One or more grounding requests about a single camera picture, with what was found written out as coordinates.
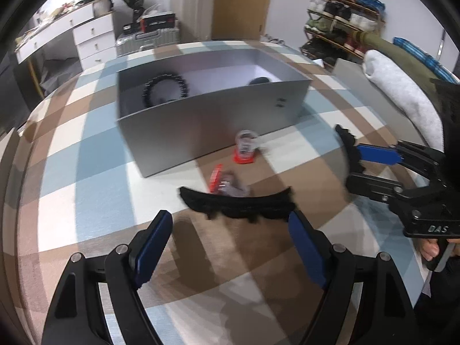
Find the right hand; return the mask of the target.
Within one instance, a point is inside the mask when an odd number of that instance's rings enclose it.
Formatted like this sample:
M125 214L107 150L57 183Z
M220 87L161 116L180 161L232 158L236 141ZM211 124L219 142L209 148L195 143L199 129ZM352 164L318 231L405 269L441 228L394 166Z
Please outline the right hand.
M449 239L449 243L455 244L451 252L451 257L459 255L459 239ZM439 245L437 244L437 239L421 239L419 241L419 251L421 256L423 256L426 261L430 262L432 259L436 258L440 253Z

